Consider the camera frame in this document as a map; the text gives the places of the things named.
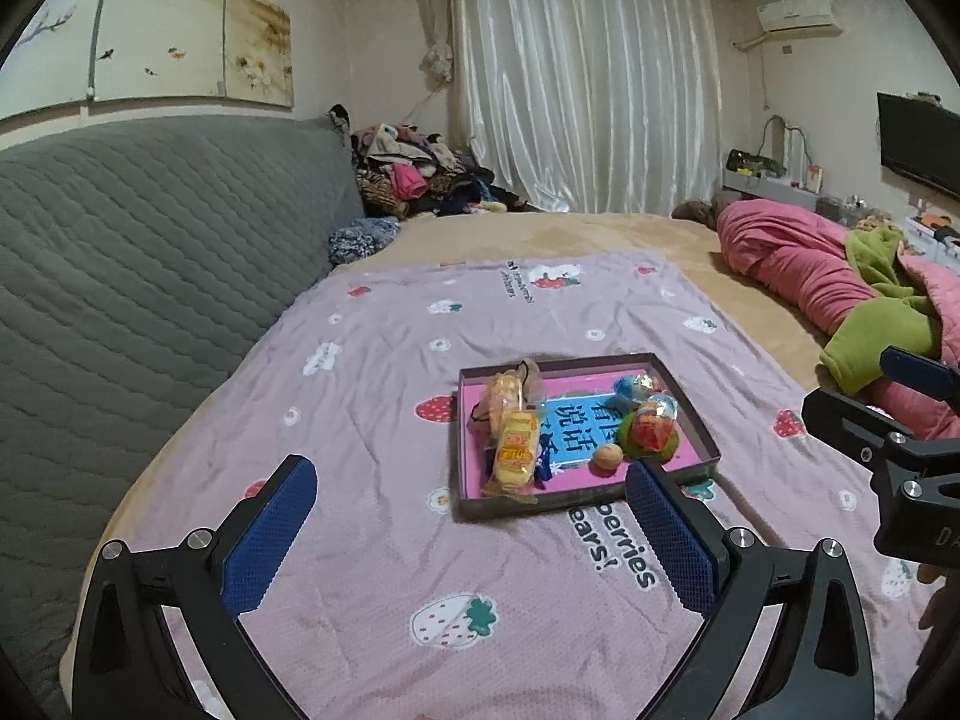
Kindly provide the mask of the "red kinder egg package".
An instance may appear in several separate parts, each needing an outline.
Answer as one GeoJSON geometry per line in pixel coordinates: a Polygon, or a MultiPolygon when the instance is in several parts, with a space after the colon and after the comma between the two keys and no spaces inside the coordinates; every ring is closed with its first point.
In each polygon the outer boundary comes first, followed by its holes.
{"type": "Polygon", "coordinates": [[[662,454],[677,427],[679,407],[672,395],[657,394],[636,408],[630,424],[631,442],[648,454],[662,454]]]}

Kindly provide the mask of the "brown walnut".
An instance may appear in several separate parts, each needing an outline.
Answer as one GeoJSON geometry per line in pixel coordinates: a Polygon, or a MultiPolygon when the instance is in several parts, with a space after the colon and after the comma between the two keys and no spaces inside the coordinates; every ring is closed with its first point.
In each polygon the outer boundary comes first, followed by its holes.
{"type": "Polygon", "coordinates": [[[613,475],[625,461],[625,452],[619,444],[604,444],[594,450],[590,466],[602,475],[613,475]]]}

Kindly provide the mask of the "yellow bread cake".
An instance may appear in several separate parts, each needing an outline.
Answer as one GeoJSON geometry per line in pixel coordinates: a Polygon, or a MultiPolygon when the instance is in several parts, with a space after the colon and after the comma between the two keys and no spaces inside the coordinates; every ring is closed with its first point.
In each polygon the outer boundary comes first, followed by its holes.
{"type": "Polygon", "coordinates": [[[482,493],[532,502],[532,480],[540,452],[540,419],[535,411],[505,411],[498,422],[493,465],[482,493]]]}

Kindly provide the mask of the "orange bread cake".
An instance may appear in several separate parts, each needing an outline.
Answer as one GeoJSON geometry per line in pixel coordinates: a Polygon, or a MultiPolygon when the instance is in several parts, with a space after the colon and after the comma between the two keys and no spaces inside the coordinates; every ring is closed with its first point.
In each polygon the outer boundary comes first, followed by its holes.
{"type": "Polygon", "coordinates": [[[523,411],[526,408],[521,374],[517,371],[496,374],[488,384],[485,405],[491,432],[498,436],[503,419],[514,411],[523,411]]]}

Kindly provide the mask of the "green fleece blanket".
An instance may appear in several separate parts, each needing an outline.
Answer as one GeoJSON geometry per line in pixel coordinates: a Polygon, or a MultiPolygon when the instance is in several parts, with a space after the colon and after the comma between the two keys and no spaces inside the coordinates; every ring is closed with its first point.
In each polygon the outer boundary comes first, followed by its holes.
{"type": "Polygon", "coordinates": [[[848,263],[869,296],[833,330],[820,362],[844,395],[859,394],[882,377],[889,346],[937,358],[942,322],[926,288],[901,265],[903,234],[891,226],[855,229],[846,239],[848,263]]]}

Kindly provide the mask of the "pink quilt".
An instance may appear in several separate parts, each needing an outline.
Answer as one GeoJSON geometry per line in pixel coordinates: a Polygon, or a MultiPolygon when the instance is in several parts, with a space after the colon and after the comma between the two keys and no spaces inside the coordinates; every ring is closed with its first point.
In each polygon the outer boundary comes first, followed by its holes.
{"type": "MultiPolygon", "coordinates": [[[[846,229],[812,211],[771,200],[737,200],[716,216],[722,258],[793,305],[827,335],[869,289],[846,257],[846,229]]],[[[901,265],[932,299],[942,322],[935,361],[958,361],[958,277],[945,266],[912,254],[903,242],[901,265]]],[[[882,377],[854,398],[882,408],[921,439],[955,439],[958,415],[945,403],[882,377]]]]}

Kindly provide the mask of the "kinder egg in tray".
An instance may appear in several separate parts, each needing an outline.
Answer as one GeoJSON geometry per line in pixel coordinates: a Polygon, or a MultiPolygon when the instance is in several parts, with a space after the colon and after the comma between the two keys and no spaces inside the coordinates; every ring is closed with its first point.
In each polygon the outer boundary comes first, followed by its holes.
{"type": "Polygon", "coordinates": [[[654,372],[636,372],[626,374],[615,380],[613,395],[617,397],[628,410],[638,408],[641,403],[649,400],[652,395],[663,394],[665,385],[654,372]]]}

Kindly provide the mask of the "black television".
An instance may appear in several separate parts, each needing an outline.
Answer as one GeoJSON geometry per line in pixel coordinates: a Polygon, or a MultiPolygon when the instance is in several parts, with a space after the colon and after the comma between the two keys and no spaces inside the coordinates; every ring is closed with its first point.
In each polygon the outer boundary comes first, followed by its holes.
{"type": "Polygon", "coordinates": [[[960,117],[923,99],[878,93],[880,164],[958,199],[960,117]]]}

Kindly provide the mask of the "white side shelf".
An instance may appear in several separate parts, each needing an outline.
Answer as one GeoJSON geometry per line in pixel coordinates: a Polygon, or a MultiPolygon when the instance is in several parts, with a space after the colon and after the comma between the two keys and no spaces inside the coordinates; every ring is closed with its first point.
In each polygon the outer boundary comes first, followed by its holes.
{"type": "Polygon", "coordinates": [[[731,149],[727,153],[722,187],[735,190],[750,199],[775,200],[786,205],[814,211],[818,195],[800,188],[786,169],[771,158],[731,149]]]}

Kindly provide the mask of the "blue cookie snack packet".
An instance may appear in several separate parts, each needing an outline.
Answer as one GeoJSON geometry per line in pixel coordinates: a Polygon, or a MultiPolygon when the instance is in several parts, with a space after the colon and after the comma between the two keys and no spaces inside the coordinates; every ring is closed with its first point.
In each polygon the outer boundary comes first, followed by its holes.
{"type": "MultiPolygon", "coordinates": [[[[553,454],[556,452],[556,445],[550,434],[540,437],[539,455],[534,466],[534,479],[537,483],[547,483],[553,478],[553,454]]],[[[485,473],[488,476],[493,475],[494,456],[496,450],[488,447],[485,452],[485,473]]]]}

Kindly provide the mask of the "white air conditioner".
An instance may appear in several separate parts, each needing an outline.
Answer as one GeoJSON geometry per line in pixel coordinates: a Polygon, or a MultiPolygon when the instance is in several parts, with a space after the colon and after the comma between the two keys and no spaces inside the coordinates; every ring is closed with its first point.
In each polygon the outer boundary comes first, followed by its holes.
{"type": "Polygon", "coordinates": [[[770,36],[808,32],[835,36],[843,31],[833,0],[775,0],[757,7],[761,31],[770,36]]]}

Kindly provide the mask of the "white curtain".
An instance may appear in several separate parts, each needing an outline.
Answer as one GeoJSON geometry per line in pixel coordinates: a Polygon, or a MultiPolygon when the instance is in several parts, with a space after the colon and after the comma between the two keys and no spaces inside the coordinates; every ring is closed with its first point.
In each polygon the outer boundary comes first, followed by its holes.
{"type": "Polygon", "coordinates": [[[553,213],[667,216],[721,178],[711,0],[418,0],[455,136],[553,213]]]}

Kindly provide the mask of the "blue patterned cloth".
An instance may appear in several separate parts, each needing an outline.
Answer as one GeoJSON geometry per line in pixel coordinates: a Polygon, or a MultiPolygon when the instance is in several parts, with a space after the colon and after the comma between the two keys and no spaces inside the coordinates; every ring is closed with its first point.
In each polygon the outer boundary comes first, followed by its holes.
{"type": "Polygon", "coordinates": [[[394,242],[399,232],[400,223],[392,216],[359,218],[329,236],[329,262],[332,266],[340,266],[372,257],[394,242]]]}

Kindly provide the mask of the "pile of clothes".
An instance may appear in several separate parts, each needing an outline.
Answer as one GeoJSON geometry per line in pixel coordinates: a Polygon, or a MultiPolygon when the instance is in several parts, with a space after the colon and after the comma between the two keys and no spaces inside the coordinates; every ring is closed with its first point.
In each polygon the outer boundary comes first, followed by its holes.
{"type": "Polygon", "coordinates": [[[498,184],[493,171],[441,133],[415,125],[377,124],[352,129],[342,104],[329,109],[332,125],[347,137],[353,176],[368,218],[537,213],[534,203],[498,184]]]}

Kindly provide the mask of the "painted wall panel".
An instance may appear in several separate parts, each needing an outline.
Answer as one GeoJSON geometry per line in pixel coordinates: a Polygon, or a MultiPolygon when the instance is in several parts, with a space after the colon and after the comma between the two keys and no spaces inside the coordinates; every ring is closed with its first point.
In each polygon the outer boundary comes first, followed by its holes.
{"type": "Polygon", "coordinates": [[[286,0],[46,0],[2,65],[2,114],[218,98],[293,104],[286,0]]]}

